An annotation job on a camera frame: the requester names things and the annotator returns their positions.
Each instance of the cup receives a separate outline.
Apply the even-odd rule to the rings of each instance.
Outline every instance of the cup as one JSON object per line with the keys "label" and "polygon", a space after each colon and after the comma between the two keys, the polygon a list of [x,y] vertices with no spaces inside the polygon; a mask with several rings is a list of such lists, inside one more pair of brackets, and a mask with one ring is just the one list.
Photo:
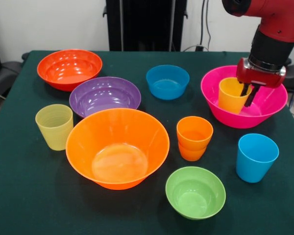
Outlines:
{"label": "cup", "polygon": [[219,83],[218,106],[231,113],[239,114],[251,93],[251,86],[248,87],[247,94],[241,96],[244,84],[239,83],[236,77],[228,77]]}
{"label": "cup", "polygon": [[52,150],[65,149],[69,133],[73,129],[73,112],[63,104],[42,108],[35,117],[38,128]]}
{"label": "cup", "polygon": [[197,161],[206,151],[213,134],[213,127],[202,117],[182,118],[176,126],[178,148],[185,160]]}
{"label": "cup", "polygon": [[279,156],[276,143],[260,134],[242,136],[238,146],[236,172],[249,183],[261,181]]}

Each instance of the bowl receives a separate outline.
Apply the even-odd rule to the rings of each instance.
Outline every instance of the bowl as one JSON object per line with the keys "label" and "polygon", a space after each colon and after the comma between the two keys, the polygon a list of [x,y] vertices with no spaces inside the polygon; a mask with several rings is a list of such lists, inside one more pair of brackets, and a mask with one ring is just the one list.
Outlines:
{"label": "bowl", "polygon": [[137,109],[139,89],[119,77],[97,77],[78,85],[70,95],[70,106],[80,117],[111,108]]}
{"label": "bowl", "polygon": [[171,206],[191,220],[214,216],[222,209],[226,198],[221,180],[212,172],[196,166],[173,172],[167,179],[166,195]]}
{"label": "bowl", "polygon": [[147,72],[146,80],[150,92],[155,97],[172,100],[183,95],[190,82],[190,76],[178,66],[159,65]]}
{"label": "bowl", "polygon": [[224,125],[247,129],[252,128],[282,110],[288,100],[288,93],[281,84],[272,89],[261,87],[250,107],[243,107],[234,114],[218,106],[219,83],[226,77],[236,77],[237,66],[223,66],[206,73],[201,81],[201,92],[215,118]]}
{"label": "bowl", "polygon": [[71,131],[66,154],[82,176],[104,188],[122,190],[154,173],[169,152],[169,136],[153,116],[136,109],[106,109]]}
{"label": "bowl", "polygon": [[102,68],[98,55],[87,50],[54,52],[40,61],[38,75],[52,87],[71,92],[82,82],[95,78]]}

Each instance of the table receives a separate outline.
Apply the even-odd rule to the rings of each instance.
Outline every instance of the table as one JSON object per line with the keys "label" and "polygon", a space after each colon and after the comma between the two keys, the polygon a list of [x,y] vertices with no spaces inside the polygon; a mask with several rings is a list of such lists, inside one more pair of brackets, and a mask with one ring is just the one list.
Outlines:
{"label": "table", "polygon": [[[0,234],[294,234],[294,119],[285,107],[249,130],[218,122],[200,91],[209,70],[236,64],[237,52],[98,52],[100,76],[132,81],[142,93],[143,110],[167,129],[171,147],[165,163],[138,186],[113,191],[73,170],[65,151],[50,150],[41,136],[35,114],[54,103],[68,105],[69,93],[55,90],[39,78],[39,61],[51,51],[32,51],[0,112]],[[148,69],[160,64],[183,67],[191,81],[182,97],[161,101],[145,81]],[[188,115],[208,119],[214,134],[203,157],[194,163],[178,152],[175,127]],[[80,121],[74,115],[75,124]],[[237,143],[247,133],[272,138],[280,156],[263,181],[248,184],[235,172]],[[169,205],[167,177],[176,169],[195,165],[215,173],[224,183],[227,199],[214,217],[191,221]]]}

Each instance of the purple bowl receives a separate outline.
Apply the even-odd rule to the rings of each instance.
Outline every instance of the purple bowl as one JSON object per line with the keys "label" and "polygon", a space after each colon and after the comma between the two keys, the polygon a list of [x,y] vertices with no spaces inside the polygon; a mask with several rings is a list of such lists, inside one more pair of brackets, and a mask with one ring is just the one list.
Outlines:
{"label": "purple bowl", "polygon": [[70,95],[70,107],[85,118],[112,108],[137,109],[141,93],[131,82],[119,77],[97,77],[77,86]]}

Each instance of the orange bowl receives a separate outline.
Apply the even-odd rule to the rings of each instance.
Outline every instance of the orange bowl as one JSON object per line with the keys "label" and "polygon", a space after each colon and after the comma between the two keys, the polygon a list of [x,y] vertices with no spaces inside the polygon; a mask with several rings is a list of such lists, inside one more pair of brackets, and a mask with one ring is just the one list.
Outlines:
{"label": "orange bowl", "polygon": [[164,126],[135,109],[94,113],[71,131],[66,154],[82,176],[109,189],[127,189],[154,173],[167,158],[170,141]]}
{"label": "orange bowl", "polygon": [[102,68],[101,58],[87,50],[54,52],[40,61],[38,75],[52,87],[71,92],[79,84],[95,78]]}

